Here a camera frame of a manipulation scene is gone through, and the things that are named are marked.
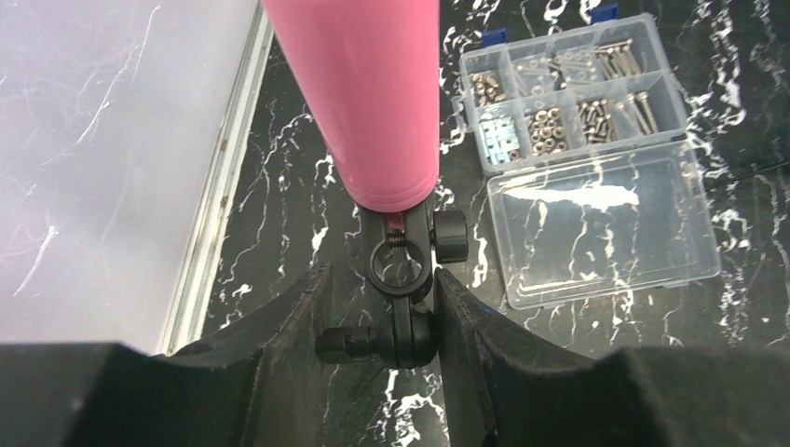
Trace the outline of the pink microphone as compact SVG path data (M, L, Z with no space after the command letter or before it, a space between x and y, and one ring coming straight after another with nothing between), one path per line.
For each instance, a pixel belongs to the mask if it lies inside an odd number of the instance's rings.
M439 3L263 7L352 199L385 213L425 200L439 174Z

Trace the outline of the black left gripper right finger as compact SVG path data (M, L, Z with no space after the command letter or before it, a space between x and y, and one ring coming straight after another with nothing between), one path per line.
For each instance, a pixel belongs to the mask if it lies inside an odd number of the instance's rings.
M524 329L435 272L455 446L785 446L789 357L629 347L591 359Z

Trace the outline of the small black tripod stand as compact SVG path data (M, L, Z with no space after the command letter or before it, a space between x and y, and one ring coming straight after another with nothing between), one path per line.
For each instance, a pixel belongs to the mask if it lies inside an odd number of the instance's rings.
M428 201L404 211L360 209L364 276L389 303L374 326L335 327L315 341L328 364L380 359L390 369L431 363L438 350L434 317L424 305L433 287L434 264L469 257L469 228L461 210L429 208Z

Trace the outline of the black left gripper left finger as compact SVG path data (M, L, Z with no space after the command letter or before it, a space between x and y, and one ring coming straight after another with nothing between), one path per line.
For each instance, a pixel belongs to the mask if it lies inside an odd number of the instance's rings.
M333 272L170 356L120 343L1 348L5 446L316 446L327 379L315 340Z

